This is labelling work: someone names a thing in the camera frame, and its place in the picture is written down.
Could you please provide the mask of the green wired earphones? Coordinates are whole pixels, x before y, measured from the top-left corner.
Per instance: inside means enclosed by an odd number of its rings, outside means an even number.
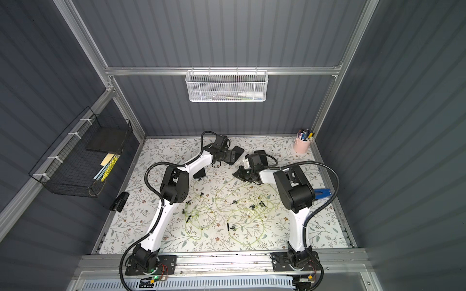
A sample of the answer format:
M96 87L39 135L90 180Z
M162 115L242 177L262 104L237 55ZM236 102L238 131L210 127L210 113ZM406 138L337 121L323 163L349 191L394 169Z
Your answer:
M243 249L267 249L281 240L289 227L286 209L276 187L270 184L244 184L229 189L226 222L229 237Z
M237 210L232 179L216 183L210 179L195 180L184 206L188 232L200 239L220 242L229 235L229 217Z

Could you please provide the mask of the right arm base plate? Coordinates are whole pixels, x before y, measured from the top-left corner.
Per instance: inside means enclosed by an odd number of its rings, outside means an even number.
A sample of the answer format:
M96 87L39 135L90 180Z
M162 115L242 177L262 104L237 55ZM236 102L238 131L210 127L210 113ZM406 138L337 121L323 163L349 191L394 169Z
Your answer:
M310 271L315 273L322 270L316 252L273 252L269 254L275 272Z

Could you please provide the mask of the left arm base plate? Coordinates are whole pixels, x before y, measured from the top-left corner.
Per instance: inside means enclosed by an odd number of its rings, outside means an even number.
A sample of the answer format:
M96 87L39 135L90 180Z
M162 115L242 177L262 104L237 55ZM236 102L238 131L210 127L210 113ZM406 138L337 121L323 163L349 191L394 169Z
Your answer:
M173 275L177 264L175 255L158 255L142 260L131 255L123 265L126 276Z

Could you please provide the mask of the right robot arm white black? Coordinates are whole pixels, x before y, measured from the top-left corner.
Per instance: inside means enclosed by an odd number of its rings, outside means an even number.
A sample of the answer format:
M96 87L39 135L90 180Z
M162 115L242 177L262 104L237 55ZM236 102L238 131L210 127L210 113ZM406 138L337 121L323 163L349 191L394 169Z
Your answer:
M290 211L290 237L286 262L294 269L301 269L308 260L315 261L313 249L307 241L307 225L313 217L335 200L340 189L340 179L336 171L316 161L299 161L279 166L273 156L264 152L246 155L243 163L244 165L234 173L234 177L257 185L275 185L283 206ZM332 173L336 180L334 192L328 201L314 211L309 209L317 200L316 192L301 169L304 165L323 167Z

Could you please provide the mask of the black smartphone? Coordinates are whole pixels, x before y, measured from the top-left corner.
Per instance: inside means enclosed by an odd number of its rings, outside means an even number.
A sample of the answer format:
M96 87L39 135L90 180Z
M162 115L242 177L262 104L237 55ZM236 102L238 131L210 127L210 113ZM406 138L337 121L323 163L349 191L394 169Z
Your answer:
M206 176L205 168L203 167L197 173L194 174L193 178L197 180L201 180Z
M244 149L239 147L239 146L235 146L233 148L233 150L231 150L231 157L230 157L230 161L228 162L229 165L234 165L235 162L242 156L242 154L244 153Z

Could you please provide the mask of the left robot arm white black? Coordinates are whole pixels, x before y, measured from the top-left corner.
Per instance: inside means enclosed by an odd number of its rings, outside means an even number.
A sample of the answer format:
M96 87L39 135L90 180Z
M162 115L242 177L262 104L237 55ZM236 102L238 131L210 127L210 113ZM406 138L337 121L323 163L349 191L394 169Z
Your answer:
M162 236L174 211L184 202L189 193L189 182L194 175L215 161L223 162L230 156L230 140L225 135L204 131L200 137L200 152L187 162L155 162L144 173L146 187L160 200L157 214L150 223L147 233L132 243L123 253L120 266L138 267L144 274L153 274L161 265L158 259ZM166 166L160 189L156 190L149 182L151 170Z

